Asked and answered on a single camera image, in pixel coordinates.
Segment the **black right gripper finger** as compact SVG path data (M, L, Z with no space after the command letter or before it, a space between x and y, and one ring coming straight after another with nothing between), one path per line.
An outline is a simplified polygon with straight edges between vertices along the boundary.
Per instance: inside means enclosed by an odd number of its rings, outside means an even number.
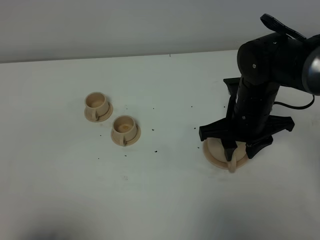
M252 159L259 151L273 143L273 137L269 136L254 143L247 143L245 147L246 155Z
M227 161L231 161L234 151L238 148L239 141L234 138L221 138L222 147L224 149L224 155Z

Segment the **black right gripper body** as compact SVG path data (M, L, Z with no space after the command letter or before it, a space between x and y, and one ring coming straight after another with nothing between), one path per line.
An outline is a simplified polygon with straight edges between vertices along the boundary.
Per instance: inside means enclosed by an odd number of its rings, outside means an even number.
M283 130L292 131L295 123L291 117L271 115L279 88L275 82L253 85L240 77L232 119L200 126L200 140L233 138L251 144Z

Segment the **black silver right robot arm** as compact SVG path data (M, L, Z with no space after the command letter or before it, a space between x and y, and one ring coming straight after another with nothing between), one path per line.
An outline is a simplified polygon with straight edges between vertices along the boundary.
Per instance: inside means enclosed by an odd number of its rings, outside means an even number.
M271 115L281 86L312 96L320 93L320 37L299 40L272 33L243 44L237 52L238 78L226 78L230 98L226 116L199 128L202 141L221 140L227 162L237 147L253 158L273 142L273 135L292 131L291 117Z

